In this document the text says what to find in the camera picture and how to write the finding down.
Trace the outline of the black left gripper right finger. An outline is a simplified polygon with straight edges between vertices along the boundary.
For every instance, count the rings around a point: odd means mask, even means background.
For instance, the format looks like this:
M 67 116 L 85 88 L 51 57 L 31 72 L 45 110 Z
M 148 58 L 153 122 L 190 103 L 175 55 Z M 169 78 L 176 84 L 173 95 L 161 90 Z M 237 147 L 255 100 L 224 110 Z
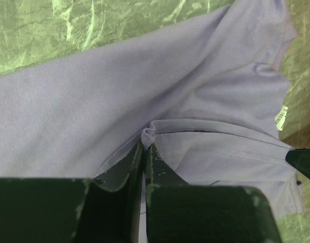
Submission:
M 148 242 L 281 242 L 267 198 L 254 187 L 183 180 L 151 146 L 146 159 Z

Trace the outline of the lavender t shirt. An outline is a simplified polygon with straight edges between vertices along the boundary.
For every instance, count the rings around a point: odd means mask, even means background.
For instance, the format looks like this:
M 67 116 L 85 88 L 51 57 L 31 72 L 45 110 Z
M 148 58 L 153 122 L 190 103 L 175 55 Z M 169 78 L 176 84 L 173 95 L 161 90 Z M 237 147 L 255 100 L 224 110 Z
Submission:
M 0 178 L 94 179 L 151 146 L 183 180 L 247 186 L 274 220 L 302 211 L 275 117 L 295 30 L 285 1 L 234 1 L 119 43 L 0 76 Z

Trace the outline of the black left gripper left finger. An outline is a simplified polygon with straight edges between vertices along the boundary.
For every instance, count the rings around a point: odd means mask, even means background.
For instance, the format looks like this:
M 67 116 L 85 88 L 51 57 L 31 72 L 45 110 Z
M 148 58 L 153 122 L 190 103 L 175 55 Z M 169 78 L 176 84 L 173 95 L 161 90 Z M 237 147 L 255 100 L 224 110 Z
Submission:
M 0 178 L 0 242 L 137 242 L 143 147 L 94 179 Z

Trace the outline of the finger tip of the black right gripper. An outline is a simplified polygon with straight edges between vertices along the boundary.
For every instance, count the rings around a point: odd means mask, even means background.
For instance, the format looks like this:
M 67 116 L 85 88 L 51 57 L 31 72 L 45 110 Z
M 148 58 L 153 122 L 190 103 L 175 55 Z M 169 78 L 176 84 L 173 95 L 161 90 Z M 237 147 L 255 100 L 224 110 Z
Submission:
M 290 150 L 286 162 L 310 179 L 310 149 Z

